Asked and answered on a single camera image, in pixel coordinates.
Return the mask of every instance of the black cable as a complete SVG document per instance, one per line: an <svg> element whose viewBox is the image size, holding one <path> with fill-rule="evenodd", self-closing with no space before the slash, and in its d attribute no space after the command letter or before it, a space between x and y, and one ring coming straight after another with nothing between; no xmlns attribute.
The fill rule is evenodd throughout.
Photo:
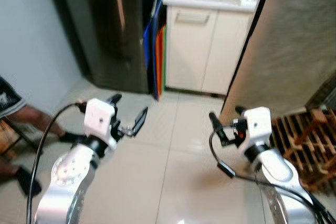
<svg viewBox="0 0 336 224"><path fill-rule="evenodd" d="M318 201L316 198L312 198L312 201L313 201L313 204L310 203L307 199L305 199L302 195L300 195L298 192L292 190L292 189L289 189L289 188L286 188L284 186L280 186L280 185L276 185L276 184L272 184L272 183L269 183L269 182L264 182L264 181L259 181L257 179L254 179L254 178L250 178L250 177L246 177L246 176L243 176L243 175L240 175L240 174L236 174L236 172L231 168L229 167L223 160L221 160L214 148L213 148L213 145L212 145L212 140L213 140L213 136L214 134L216 133L216 131L218 130L221 130L222 128L218 128L218 129L215 129L210 137L209 137L209 146L210 146L210 150L214 156L214 158L216 159L217 161L217 166L223 171L225 172L230 178L233 178L233 177L237 177L237 178L240 178L240 179L243 179L243 180L247 180L247 181L250 181L250 182L254 182L256 183L257 185L263 185L263 186L271 186L271 187L277 187L279 189L282 189L282 190L285 190L295 196L297 196L298 198L300 198L305 205L307 205L316 215L316 218L318 220L319 223L323 224L323 220L322 220L322 216L325 218L325 220L329 223L329 224L336 224L336 221L335 219L331 216L331 214L325 210L325 208L323 207L322 204L316 204L317 202L315 201Z"/></svg>
<svg viewBox="0 0 336 224"><path fill-rule="evenodd" d="M32 216L32 213L31 213L31 203L33 201L33 185L34 185L34 180L35 180L35 177L36 177L36 171L37 171L37 167L38 167L38 163L40 161L40 157L41 157L41 153L42 153L42 149L43 149L43 145L44 145L44 142L46 140L46 137L47 137L47 134L51 128L51 126L53 125L53 123L56 121L57 117L63 113L63 111L65 111L66 109L68 109L69 107L72 107L72 106L80 106L81 103L71 103L67 106L65 106L64 108L60 109L57 114L51 119L50 123L48 124L48 126L46 127L46 129L44 130L43 132L43 135L40 139L40 143L38 145L38 149L37 149L37 152L36 152L36 156L35 156L35 161L34 161L34 164L33 164L33 168L31 169L32 171L32 179L30 181L30 187L29 187L29 193L28 193L28 198L27 198L27 214L26 214L26 224L32 224L31 222L31 216Z"/></svg>

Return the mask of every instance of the cabinet door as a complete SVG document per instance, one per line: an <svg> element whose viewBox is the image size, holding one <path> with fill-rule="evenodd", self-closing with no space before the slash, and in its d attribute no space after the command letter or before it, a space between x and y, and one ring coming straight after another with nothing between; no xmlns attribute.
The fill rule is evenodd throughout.
<svg viewBox="0 0 336 224"><path fill-rule="evenodd" d="M201 91L217 11L169 8L166 85Z"/></svg>
<svg viewBox="0 0 336 224"><path fill-rule="evenodd" d="M252 14L218 13L209 59L202 87L203 92L226 94L235 72Z"/></svg>

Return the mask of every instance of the wall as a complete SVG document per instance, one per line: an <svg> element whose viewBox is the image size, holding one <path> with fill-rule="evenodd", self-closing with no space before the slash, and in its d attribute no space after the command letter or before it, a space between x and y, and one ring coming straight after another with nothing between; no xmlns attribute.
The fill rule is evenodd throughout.
<svg viewBox="0 0 336 224"><path fill-rule="evenodd" d="M0 0L0 75L53 112L81 74L52 0Z"/></svg>
<svg viewBox="0 0 336 224"><path fill-rule="evenodd" d="M234 107L299 109L335 72L335 0L266 0L220 120Z"/></svg>

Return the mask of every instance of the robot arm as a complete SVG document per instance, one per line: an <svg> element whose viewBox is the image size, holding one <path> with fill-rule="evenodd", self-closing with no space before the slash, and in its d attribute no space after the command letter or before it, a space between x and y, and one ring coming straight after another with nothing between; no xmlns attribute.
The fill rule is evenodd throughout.
<svg viewBox="0 0 336 224"><path fill-rule="evenodd" d="M271 150L266 144L272 131L268 108L259 107L246 110L243 112L244 119L235 119L231 125L235 129L236 136L233 141L228 141L227 137L226 139L221 137L225 133L218 131L218 119L214 118L214 115L211 115L210 118L214 129L217 129L216 132L222 146L236 144L238 151L245 155L252 164L258 181L292 189L312 203L312 199L299 183L295 167L285 160L277 150ZM314 212L299 197L276 187L259 186L267 197L276 224L316 223Z"/></svg>
<svg viewBox="0 0 336 224"><path fill-rule="evenodd" d="M142 127L148 108L135 120L133 128L122 127L117 119L117 94L107 103L91 99L85 108L86 137L58 158L51 171L48 190L35 214L35 224L76 224L84 197L91 185L100 160L117 149L117 142L126 134L135 136Z"/></svg>

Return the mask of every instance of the shorts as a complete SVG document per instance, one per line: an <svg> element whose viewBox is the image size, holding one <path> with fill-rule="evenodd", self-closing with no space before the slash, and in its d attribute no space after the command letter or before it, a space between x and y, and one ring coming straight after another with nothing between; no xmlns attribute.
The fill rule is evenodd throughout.
<svg viewBox="0 0 336 224"><path fill-rule="evenodd" d="M0 118L20 110L25 105L26 101L0 76Z"/></svg>

